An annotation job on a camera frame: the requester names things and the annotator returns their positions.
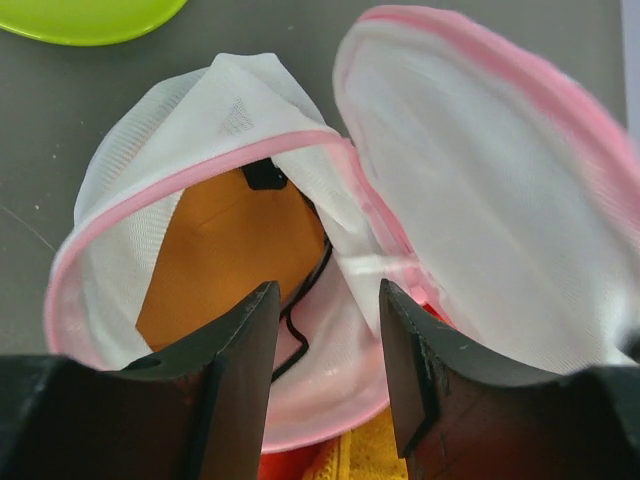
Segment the red fabric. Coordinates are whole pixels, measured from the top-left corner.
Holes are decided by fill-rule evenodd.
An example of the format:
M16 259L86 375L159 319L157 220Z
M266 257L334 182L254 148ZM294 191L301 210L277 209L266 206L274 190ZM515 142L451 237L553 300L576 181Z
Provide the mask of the red fabric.
M300 480L324 444L260 457L258 480Z

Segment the table surface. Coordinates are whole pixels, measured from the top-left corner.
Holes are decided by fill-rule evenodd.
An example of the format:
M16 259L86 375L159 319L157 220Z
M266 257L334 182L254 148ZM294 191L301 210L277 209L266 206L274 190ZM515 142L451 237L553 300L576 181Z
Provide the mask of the table surface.
M72 227L84 171L109 128L155 83L220 52L275 52L342 124L334 56L372 0L190 0L140 39L100 48L48 45L0 31L0 353L45 350L42 301ZM623 121L617 0L431 0L459 10L577 79Z

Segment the black cord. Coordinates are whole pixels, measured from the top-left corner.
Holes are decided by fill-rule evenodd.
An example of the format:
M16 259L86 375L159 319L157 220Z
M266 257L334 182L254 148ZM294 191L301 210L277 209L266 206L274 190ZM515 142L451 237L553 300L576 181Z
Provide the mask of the black cord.
M300 300L302 300L302 298L307 293L309 293L311 288L313 288L318 279L322 276L322 273L324 272L327 264L329 263L329 260L331 259L332 252L333 246L331 245L331 242L329 241L329 239L325 239L325 250L318 267L313 272L311 272L311 274L307 278L304 279L296 294L280 313L280 320L284 318L287 325L287 330L289 330L289 333L291 333L291 336L293 338L300 342L300 346L295 352L293 352L293 354L289 356L289 358L287 358L273 371L273 374L271 375L271 383L275 382L282 375L288 372L291 367L298 363L300 359L304 357L305 354L309 351L309 340L302 334L302 332L300 332L300 330L295 327L295 325L293 324L293 320L291 319L291 313L293 312L293 307L295 307L300 302Z

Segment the green plate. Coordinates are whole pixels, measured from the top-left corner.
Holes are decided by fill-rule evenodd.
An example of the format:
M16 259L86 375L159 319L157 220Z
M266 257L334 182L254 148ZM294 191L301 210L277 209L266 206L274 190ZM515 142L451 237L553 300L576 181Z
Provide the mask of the green plate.
M61 45L124 42L155 30L187 0L0 0L0 28Z

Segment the bag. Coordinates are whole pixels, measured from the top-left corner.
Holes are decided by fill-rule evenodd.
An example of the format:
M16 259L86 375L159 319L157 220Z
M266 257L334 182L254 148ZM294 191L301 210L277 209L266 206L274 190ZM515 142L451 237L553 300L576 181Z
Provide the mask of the bag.
M313 202L333 254L294 308L310 347L272 386L265 452L385 407L382 278L521 362L559 373L632 362L619 347L639 327L640 173L592 97L423 7L365 13L333 80L353 144L274 55L219 55L151 89L88 167L46 297L51 350L105 369L150 353L136 322L181 198L271 158ZM276 364L296 348L283 322Z

